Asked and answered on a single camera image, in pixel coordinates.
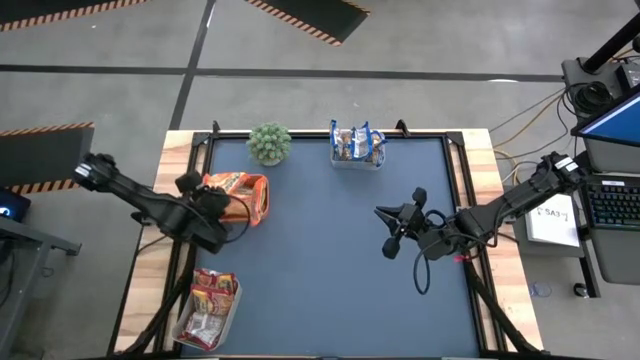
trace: metal pole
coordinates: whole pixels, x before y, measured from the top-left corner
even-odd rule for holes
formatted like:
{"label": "metal pole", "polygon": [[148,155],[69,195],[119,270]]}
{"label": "metal pole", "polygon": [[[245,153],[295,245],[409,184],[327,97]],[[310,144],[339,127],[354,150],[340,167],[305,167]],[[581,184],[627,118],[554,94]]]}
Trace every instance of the metal pole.
{"label": "metal pole", "polygon": [[595,54],[581,64],[582,70],[589,74],[596,73],[602,65],[631,42],[638,33],[640,33],[640,13],[629,20],[629,22],[598,49]]}

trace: gray floor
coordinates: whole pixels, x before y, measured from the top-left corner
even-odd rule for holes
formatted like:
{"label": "gray floor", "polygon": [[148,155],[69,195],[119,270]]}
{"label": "gray floor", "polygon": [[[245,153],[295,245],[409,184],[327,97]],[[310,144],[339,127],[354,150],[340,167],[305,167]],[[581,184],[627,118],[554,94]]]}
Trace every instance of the gray floor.
{"label": "gray floor", "polygon": [[[218,0],[199,66],[560,74],[562,59],[589,55],[637,11],[632,0],[357,2],[373,14],[334,48],[243,1]],[[0,33],[0,64],[185,67],[205,3],[153,0]],[[113,154],[123,172],[151,183],[181,83],[182,76],[0,73],[0,130],[95,121],[93,150]],[[416,128],[492,128],[561,86],[197,77],[181,128],[209,128],[214,119],[226,129],[264,121],[326,128],[332,118],[347,124],[368,120],[378,127],[402,118]],[[508,138],[533,114],[495,131],[494,142]],[[573,124],[569,114],[562,116]],[[550,109],[503,149],[526,152],[562,130]],[[568,141],[548,150],[572,152]],[[501,161],[503,175],[509,170]],[[84,190],[30,197],[33,226],[84,247],[76,259],[51,259],[55,275],[43,279],[20,344],[43,348],[50,359],[102,355],[140,231],[129,219],[131,209],[115,197]],[[581,300],[571,294],[571,285],[581,281],[577,260],[524,257],[523,262],[530,282],[553,289],[550,297],[533,299],[548,350],[637,357],[640,288],[601,282],[602,299]]]}

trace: black floor mat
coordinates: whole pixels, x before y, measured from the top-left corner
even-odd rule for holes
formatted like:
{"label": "black floor mat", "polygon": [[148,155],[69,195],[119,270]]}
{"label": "black floor mat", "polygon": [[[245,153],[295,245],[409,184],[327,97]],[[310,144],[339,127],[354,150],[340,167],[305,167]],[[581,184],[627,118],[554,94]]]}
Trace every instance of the black floor mat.
{"label": "black floor mat", "polygon": [[344,0],[245,1],[333,46],[342,45],[370,14]]}
{"label": "black floor mat", "polygon": [[0,132],[0,187],[22,195],[77,187],[71,176],[93,130],[87,122]]}
{"label": "black floor mat", "polygon": [[0,0],[0,31],[95,14],[147,0]]}

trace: green plant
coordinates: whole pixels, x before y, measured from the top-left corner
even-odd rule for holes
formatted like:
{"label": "green plant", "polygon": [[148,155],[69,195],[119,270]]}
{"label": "green plant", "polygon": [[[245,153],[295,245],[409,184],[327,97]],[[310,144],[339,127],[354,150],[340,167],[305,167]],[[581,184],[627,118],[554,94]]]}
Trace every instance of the green plant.
{"label": "green plant", "polygon": [[286,127],[267,123],[251,131],[247,146],[251,156],[260,164],[275,165],[289,156],[291,136]]}

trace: wooden tabletop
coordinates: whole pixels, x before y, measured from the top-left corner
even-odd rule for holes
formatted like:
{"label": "wooden tabletop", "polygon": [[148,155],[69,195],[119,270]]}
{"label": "wooden tabletop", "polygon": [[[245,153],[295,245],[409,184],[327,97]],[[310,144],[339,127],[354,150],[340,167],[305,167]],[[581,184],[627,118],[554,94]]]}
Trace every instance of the wooden tabletop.
{"label": "wooden tabletop", "polygon": [[[386,134],[397,132],[398,130],[382,131]],[[486,129],[421,129],[412,130],[412,133],[447,131],[460,131],[464,135],[465,150],[471,170],[476,202],[478,204],[486,204],[502,195],[500,174],[498,173],[489,132]],[[201,131],[178,130],[167,132],[154,183],[154,191],[179,195],[174,185],[174,180],[182,175],[187,168],[191,151],[191,139],[194,132]],[[327,133],[327,130],[318,130],[318,132]],[[461,203],[463,206],[469,205],[457,147],[451,146],[450,149]],[[200,161],[202,161],[203,156],[203,154],[199,154]],[[500,228],[500,232],[513,235],[513,229],[510,225]],[[144,246],[161,235],[157,229],[146,228],[142,233],[140,246]],[[115,345],[116,351],[124,350],[131,345],[158,310],[162,301],[171,244],[171,240],[163,240],[145,249],[137,257],[126,295],[125,308]],[[488,254],[500,306],[524,337],[532,345],[542,349],[542,340],[531,298],[529,297],[529,288],[524,276],[517,245],[506,238],[501,238],[500,245],[497,248],[489,248]],[[177,311],[176,305],[172,311],[169,325],[175,323]],[[492,337],[491,315],[484,305],[481,305],[481,313],[489,349],[495,349],[495,339]],[[167,348],[171,347],[169,339],[165,342],[165,346]]]}

